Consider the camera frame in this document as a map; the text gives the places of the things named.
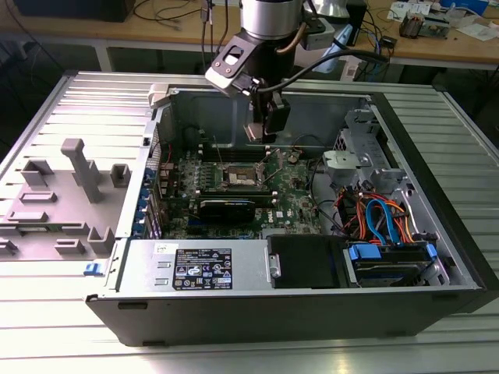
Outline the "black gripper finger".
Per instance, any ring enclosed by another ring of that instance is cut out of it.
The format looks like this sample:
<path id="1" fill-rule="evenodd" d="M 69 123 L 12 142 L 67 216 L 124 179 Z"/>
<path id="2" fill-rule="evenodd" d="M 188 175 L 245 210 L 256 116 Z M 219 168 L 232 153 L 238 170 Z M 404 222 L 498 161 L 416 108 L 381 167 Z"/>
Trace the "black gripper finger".
<path id="1" fill-rule="evenodd" d="M 266 104 L 266 117 L 264 121 L 264 142 L 274 142 L 277 133 L 282 131 L 288 121 L 291 111 L 289 102 L 275 91 Z"/>
<path id="2" fill-rule="evenodd" d="M 253 106 L 253 122 L 264 124 L 267 113 L 267 104 L 265 98 L 261 95 L 252 95 L 251 104 Z"/>

